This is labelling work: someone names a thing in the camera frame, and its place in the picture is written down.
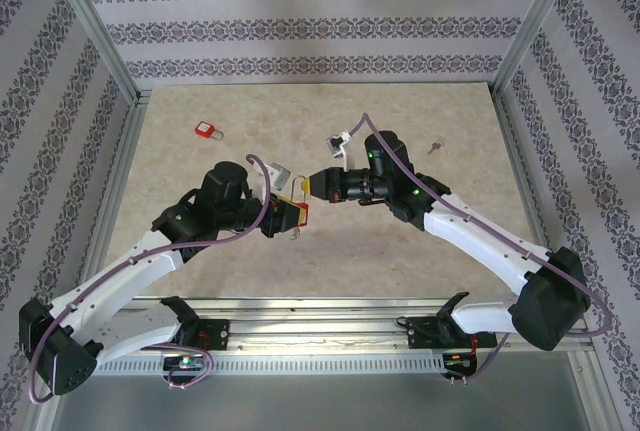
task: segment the black mounting bracket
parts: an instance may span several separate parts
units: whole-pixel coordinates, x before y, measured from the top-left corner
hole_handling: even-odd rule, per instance
[[[180,297],[171,296],[160,301],[176,313],[181,326],[172,343],[207,351],[226,351],[229,342],[228,319],[202,319]]]
[[[398,326],[407,330],[409,349],[465,349],[472,347],[475,336],[476,347],[495,348],[498,340],[493,333],[466,334],[456,324],[451,313],[453,308],[469,296],[468,292],[458,293],[447,301],[435,316],[398,318]]]

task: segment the red padlock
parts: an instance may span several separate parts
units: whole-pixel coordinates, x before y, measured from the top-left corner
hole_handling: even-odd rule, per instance
[[[205,121],[200,121],[198,126],[196,126],[196,134],[202,136],[203,138],[213,138],[216,141],[220,141],[224,138],[224,133],[216,129],[216,127]]]

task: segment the ventilation slots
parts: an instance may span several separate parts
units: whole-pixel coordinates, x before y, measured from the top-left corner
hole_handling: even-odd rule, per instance
[[[99,376],[157,375],[162,358],[125,356],[100,366]],[[212,374],[327,375],[327,374],[423,374],[444,370],[442,355],[337,355],[337,356],[214,356]]]

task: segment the cable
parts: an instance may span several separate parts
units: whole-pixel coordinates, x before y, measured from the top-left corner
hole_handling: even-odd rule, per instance
[[[171,380],[171,377],[173,376],[173,371],[174,370],[169,371],[169,374],[167,375],[166,381],[167,381],[167,383],[169,383],[169,387],[170,388],[187,389],[187,388],[193,386],[194,384],[198,384],[200,381],[202,381],[204,378],[207,377],[207,374],[209,374],[213,370],[213,356],[211,356],[211,353],[209,351],[207,351],[206,349],[194,348],[193,346],[183,346],[181,344],[173,344],[173,343],[154,344],[153,346],[150,346],[150,347],[151,348],[159,348],[159,349],[168,349],[170,351],[174,351],[175,350],[175,351],[182,351],[182,352],[186,352],[186,353],[202,354],[202,357],[204,358],[204,360],[207,363],[207,366],[205,367],[204,371],[202,371],[202,373],[200,373],[198,376],[193,378],[188,383],[184,383],[184,384],[175,384]]]
[[[98,287],[102,286],[102,284],[104,284],[106,281],[111,279],[113,276],[115,276],[116,274],[120,273],[122,270],[129,267],[132,263],[135,264],[138,261],[145,259],[149,256],[164,253],[165,251],[176,251],[178,249],[184,249],[184,248],[197,248],[197,247],[207,248],[209,246],[218,246],[221,244],[232,243],[234,241],[237,241],[240,238],[245,237],[247,234],[249,234],[251,231],[253,231],[260,225],[265,214],[267,214],[267,209],[269,208],[269,199],[271,196],[271,180],[269,179],[269,171],[267,170],[267,167],[265,166],[265,164],[262,162],[260,158],[258,158],[255,154],[247,154],[246,159],[251,164],[253,164],[254,162],[258,163],[258,166],[260,166],[262,170],[262,174],[264,175],[264,181],[265,181],[265,199],[264,199],[264,203],[262,203],[260,214],[258,214],[258,217],[256,218],[256,220],[253,223],[251,223],[251,225],[241,233],[236,234],[234,236],[230,236],[228,238],[220,239],[217,241],[193,241],[188,243],[171,243],[165,246],[159,246],[157,248],[143,251],[142,253],[136,256],[132,256],[131,259],[127,261],[123,261],[122,263],[118,264],[117,266],[115,266],[114,268],[106,272],[104,275],[100,276],[100,278],[96,279],[93,283],[91,283],[91,285],[87,286],[87,288],[84,291],[82,291],[78,296],[76,296],[76,298],[73,301],[67,304],[67,306],[60,312],[58,317],[56,317],[53,320],[53,322],[42,334],[40,341],[38,341],[36,349],[33,352],[33,356],[31,358],[31,366],[29,367],[29,372],[27,375],[27,390],[29,394],[29,399],[31,399],[32,403],[44,404],[47,401],[49,401],[51,398],[53,398],[53,392],[49,393],[44,398],[39,398],[38,396],[36,396],[36,391],[35,391],[35,381],[36,381],[36,372],[38,368],[38,362],[40,361],[40,357],[42,355],[42,351],[44,350],[45,343],[47,342],[49,337],[53,334],[54,330],[60,325],[60,323],[69,314],[74,312],[77,306],[82,301],[84,301],[84,299],[87,298],[87,296],[93,293]],[[198,352],[204,353],[206,351],[198,349]]]
[[[405,173],[407,175],[407,177],[416,186],[418,186],[420,189],[422,189],[424,192],[426,192],[429,196],[431,196],[433,199],[435,199],[438,203],[442,204],[445,208],[447,208],[448,210],[450,210],[453,213],[457,214],[461,218],[469,221],[470,223],[475,224],[480,229],[482,229],[483,231],[488,233],[490,236],[492,236],[493,238],[497,239],[501,243],[509,246],[510,248],[515,250],[516,252],[520,253],[522,256],[525,256],[525,257],[528,256],[528,259],[531,259],[536,264],[538,264],[540,266],[543,266],[543,267],[547,268],[548,270],[552,271],[553,273],[557,274],[558,276],[560,276],[564,280],[566,280],[569,283],[571,283],[574,287],[576,287],[577,289],[582,291],[584,294],[589,296],[589,298],[598,306],[598,308],[600,308],[600,310],[602,311],[602,314],[604,315],[604,323],[603,323],[603,325],[600,326],[595,331],[586,331],[586,332],[583,332],[583,333],[572,333],[572,332],[569,332],[569,333],[567,333],[567,336],[574,337],[574,338],[593,338],[595,336],[600,336],[600,335],[606,333],[609,330],[609,328],[611,327],[611,322],[613,320],[613,314],[611,313],[611,311],[609,311],[609,309],[607,308],[607,305],[604,303],[604,301],[602,301],[602,299],[600,299],[600,297],[597,294],[595,294],[587,286],[582,284],[580,281],[575,279],[573,276],[569,276],[567,273],[562,271],[557,266],[555,266],[555,265],[553,265],[553,264],[551,264],[551,263],[539,258],[535,254],[530,254],[525,248],[523,248],[519,244],[511,241],[506,236],[503,236],[499,231],[496,231],[495,229],[493,229],[488,224],[484,223],[483,221],[479,220],[478,218],[476,218],[473,215],[465,213],[463,210],[457,208],[453,204],[451,204],[448,201],[446,201],[445,199],[443,199],[435,191],[433,191],[429,186],[427,186],[422,181],[420,181],[416,177],[416,175],[413,174],[411,172],[411,170],[409,170],[409,168],[407,168],[407,166],[405,166],[405,164],[400,160],[400,158],[398,158],[396,153],[393,152],[393,149],[391,149],[391,146],[389,146],[387,144],[387,142],[384,140],[384,138],[382,137],[382,135],[380,134],[378,129],[375,127],[375,125],[373,124],[373,121],[371,121],[371,118],[369,117],[369,115],[367,113],[363,113],[362,114],[362,118],[360,119],[360,122],[358,122],[356,127],[353,128],[354,132],[357,132],[362,127],[362,123],[363,122],[366,122],[369,125],[369,128],[371,128],[371,132],[378,139],[378,141],[380,142],[380,145],[384,148],[384,150],[387,152],[387,154],[389,154],[389,156],[391,157],[393,162],[396,163],[396,165],[402,170],[402,172]]]
[[[473,381],[474,379],[477,379],[478,376],[482,375],[487,370],[487,368],[489,368],[493,360],[496,359],[496,356],[498,355],[500,350],[507,343],[508,338],[509,338],[509,333],[505,333],[504,336],[502,336],[502,339],[500,340],[498,345],[491,350],[491,352],[487,356],[487,359],[484,360],[484,362],[480,365],[480,367],[476,370],[476,372],[473,373],[471,376],[464,376],[462,373],[459,373],[457,371],[453,371],[450,369],[447,369],[447,373],[453,374],[458,376],[459,378],[462,378],[461,380],[462,384],[467,384],[469,381]]]
[[[471,356],[476,356],[476,351],[478,351],[478,338],[474,334],[471,336]]]

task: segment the metal bracket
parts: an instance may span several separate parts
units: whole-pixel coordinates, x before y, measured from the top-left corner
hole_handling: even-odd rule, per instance
[[[440,333],[437,316],[398,318],[397,324],[407,330],[409,349],[471,349],[471,336],[456,335],[453,344],[445,344]],[[495,348],[498,345],[493,333],[478,333],[478,348]]]
[[[194,337],[184,344],[207,351],[226,351],[228,343],[228,319],[200,319]]]

